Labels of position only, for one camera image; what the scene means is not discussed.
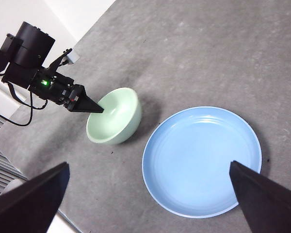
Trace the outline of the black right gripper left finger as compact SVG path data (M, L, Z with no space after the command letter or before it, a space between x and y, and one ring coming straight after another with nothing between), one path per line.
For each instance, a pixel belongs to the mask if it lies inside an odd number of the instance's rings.
M0 233L45 233L69 182L63 162L0 196Z

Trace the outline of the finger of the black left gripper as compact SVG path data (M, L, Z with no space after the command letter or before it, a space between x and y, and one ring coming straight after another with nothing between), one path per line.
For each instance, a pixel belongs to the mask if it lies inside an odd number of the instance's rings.
M104 109L87 96L83 85L75 85L74 92L74 112L103 113Z

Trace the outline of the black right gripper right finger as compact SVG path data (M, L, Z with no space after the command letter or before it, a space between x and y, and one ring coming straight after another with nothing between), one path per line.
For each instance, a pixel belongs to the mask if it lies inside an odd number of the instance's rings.
M253 233L291 233L291 191L243 164L230 163L233 189Z

